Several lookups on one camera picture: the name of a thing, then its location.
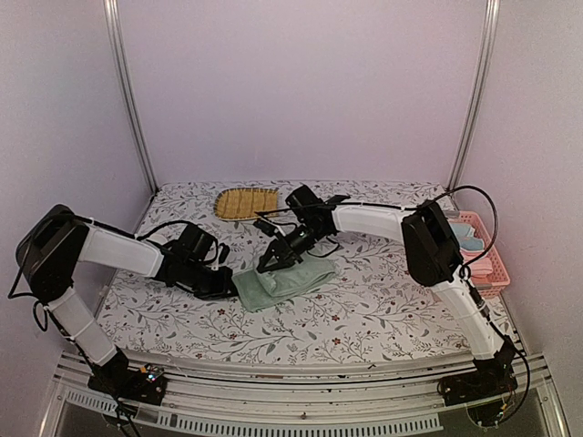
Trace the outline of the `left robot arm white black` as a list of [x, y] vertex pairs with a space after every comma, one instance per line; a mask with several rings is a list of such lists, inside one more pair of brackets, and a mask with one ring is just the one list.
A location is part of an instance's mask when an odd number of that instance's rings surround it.
[[124, 352], [77, 293], [74, 273], [81, 263], [95, 264], [176, 287], [199, 300], [236, 296], [232, 270], [223, 264], [228, 247], [194, 223], [182, 220], [180, 225], [183, 230], [175, 239], [163, 239], [163, 225], [135, 235], [57, 204], [15, 249], [16, 278], [26, 281], [28, 295], [43, 306], [116, 395], [135, 388], [135, 375]]

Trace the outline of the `light green towel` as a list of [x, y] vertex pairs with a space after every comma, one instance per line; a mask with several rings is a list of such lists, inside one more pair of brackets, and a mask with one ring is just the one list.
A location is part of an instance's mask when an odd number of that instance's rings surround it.
[[234, 274], [232, 280], [243, 308], [256, 312], [317, 289], [335, 276], [331, 261], [308, 257], [293, 267], [265, 273], [255, 266]]

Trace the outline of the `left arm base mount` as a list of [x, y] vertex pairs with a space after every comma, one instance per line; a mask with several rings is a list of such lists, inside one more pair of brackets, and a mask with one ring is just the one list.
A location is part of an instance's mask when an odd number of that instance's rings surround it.
[[110, 361], [104, 366], [95, 366], [87, 386], [114, 399], [160, 406], [167, 384], [162, 367], [148, 363], [132, 370], [124, 361]]

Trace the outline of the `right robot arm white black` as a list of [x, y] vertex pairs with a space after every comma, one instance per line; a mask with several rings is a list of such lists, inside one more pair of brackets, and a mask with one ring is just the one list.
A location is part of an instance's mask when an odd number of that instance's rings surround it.
[[318, 198], [302, 185], [285, 200], [298, 220], [289, 233], [260, 213], [254, 225], [272, 241], [261, 255], [258, 272], [287, 269], [317, 242], [340, 232], [354, 232], [400, 242], [411, 278], [429, 288], [447, 306], [468, 340], [476, 372], [471, 389], [489, 397], [512, 375], [517, 352], [511, 339], [491, 319], [485, 300], [474, 287], [469, 265], [437, 200], [416, 207], [356, 202], [347, 196]]

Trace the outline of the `pink towel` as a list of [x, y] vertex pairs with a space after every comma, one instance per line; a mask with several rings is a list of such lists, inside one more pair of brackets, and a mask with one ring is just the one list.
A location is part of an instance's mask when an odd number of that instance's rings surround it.
[[486, 278], [494, 271], [492, 261], [488, 256], [473, 261], [479, 253], [462, 252], [464, 263], [469, 264], [470, 276], [472, 278]]

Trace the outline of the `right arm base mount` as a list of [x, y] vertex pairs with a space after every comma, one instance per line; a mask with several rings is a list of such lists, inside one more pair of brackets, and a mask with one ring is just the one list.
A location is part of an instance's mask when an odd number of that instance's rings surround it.
[[437, 392], [446, 406], [452, 406], [502, 395], [515, 391], [517, 387], [517, 380], [512, 372], [471, 371], [440, 379]]

